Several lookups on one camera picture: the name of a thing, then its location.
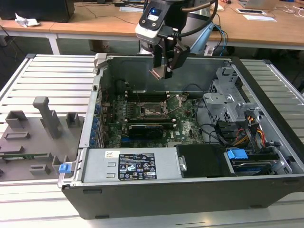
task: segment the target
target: floor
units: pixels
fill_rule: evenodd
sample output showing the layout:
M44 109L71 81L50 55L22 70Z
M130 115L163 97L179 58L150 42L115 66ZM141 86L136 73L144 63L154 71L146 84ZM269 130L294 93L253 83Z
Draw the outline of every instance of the floor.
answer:
M59 39L59 49L63 55L94 55L90 50L89 42L82 39ZM51 47L46 38L14 37L9 38L6 47L0 47L0 87L6 84L13 75L27 53L52 54ZM136 54L138 43L130 41L110 41L110 53ZM218 56L221 48L214 55ZM256 48L236 47L233 56L242 59L269 59L289 80L293 81L298 74L294 86L298 88L304 82L304 52L301 53L285 50L270 50Z

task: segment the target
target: robotic arm camera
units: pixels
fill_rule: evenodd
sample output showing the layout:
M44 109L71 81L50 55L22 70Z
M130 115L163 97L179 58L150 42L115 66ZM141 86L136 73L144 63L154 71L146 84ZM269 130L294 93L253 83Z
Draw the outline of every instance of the robotic arm camera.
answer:
M215 3L211 17L196 29L181 33L187 22L187 14ZM151 0L140 18L135 32L139 40L148 44L153 54L153 69L157 79L172 77L172 71L181 67L190 53L190 48L181 42L182 37L190 36L204 29L215 17L218 0L193 6L191 0Z

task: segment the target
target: power supply label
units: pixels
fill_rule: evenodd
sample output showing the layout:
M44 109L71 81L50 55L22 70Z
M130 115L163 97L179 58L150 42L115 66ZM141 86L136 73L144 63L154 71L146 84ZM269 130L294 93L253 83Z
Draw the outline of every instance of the power supply label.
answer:
M157 179L154 153L120 154L118 179L121 181Z

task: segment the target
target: motherboard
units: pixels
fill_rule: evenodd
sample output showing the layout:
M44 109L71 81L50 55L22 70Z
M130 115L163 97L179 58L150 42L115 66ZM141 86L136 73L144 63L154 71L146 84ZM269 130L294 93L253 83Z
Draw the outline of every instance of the motherboard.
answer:
M103 105L106 148L174 147L204 143L197 99L182 94L115 95Z

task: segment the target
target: blue cable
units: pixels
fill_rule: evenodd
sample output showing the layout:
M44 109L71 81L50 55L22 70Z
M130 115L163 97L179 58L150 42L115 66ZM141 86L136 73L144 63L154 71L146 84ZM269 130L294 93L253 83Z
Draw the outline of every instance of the blue cable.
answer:
M219 32L220 32L220 33L223 35L223 37L224 37L224 46L223 46L223 49L222 49L222 51L221 51L221 53L220 53L220 55L219 55L219 56L222 56L222 55L223 55L223 52L224 52L224 50L225 50L225 48L226 48L226 45L227 45L225 33L223 32L223 30L222 30L218 25L214 25L214 26L219 30Z

